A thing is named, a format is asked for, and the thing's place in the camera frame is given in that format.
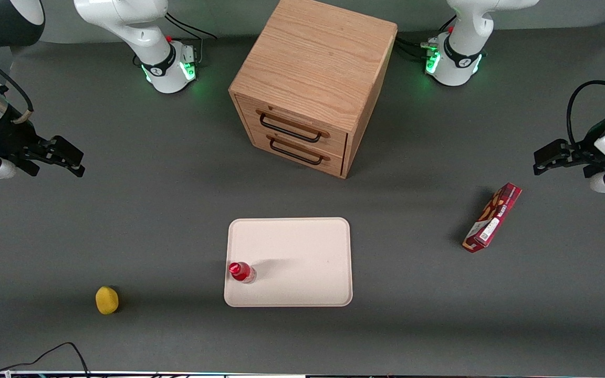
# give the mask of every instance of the drawer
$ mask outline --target drawer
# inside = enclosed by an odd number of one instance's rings
[[[252,132],[270,134],[282,141],[290,141],[301,146],[343,156],[347,134],[321,126],[303,117],[287,114],[259,101],[236,96],[247,127]]]
[[[252,132],[252,137],[254,138],[254,146],[257,148],[327,174],[340,176],[342,173],[342,157],[306,148],[298,143],[274,136],[273,132]]]

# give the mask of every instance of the gray wall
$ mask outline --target gray wall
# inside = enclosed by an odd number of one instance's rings
[[[388,19],[400,31],[438,28],[451,15],[445,0],[322,0],[325,3]],[[278,0],[170,0],[175,17],[219,36],[259,34]],[[116,41],[107,31],[82,21],[72,0],[50,0],[41,40],[53,43]],[[571,28],[605,22],[605,0],[541,0],[535,7],[494,14],[499,29]],[[163,32],[183,36],[165,19]]]

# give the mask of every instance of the wooden cabinet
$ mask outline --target wooden cabinet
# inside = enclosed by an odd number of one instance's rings
[[[313,0],[281,0],[228,90],[252,144],[345,179],[396,31]]]

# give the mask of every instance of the green led light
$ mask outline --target green led light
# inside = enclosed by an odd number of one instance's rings
[[[181,67],[183,74],[188,81],[195,79],[195,65],[193,63],[179,62],[179,67]]]
[[[480,67],[480,60],[482,60],[482,54],[477,58],[477,62],[475,63],[475,68],[473,69],[473,73],[477,72],[478,67]]]
[[[439,62],[440,62],[440,53],[436,51],[433,55],[431,55],[428,58],[428,61],[426,62],[427,72],[429,72],[430,74],[435,72],[435,69],[437,68],[437,63],[439,63]]]
[[[151,83],[151,77],[149,77],[149,73],[144,68],[144,65],[141,66],[141,69],[142,69],[142,71],[144,71],[144,75],[146,75],[146,81],[148,81],[149,83]]]

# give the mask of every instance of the red bottle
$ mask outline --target red bottle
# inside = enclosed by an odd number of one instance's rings
[[[252,283],[256,279],[256,271],[245,262],[233,262],[228,270],[235,280],[242,283]]]

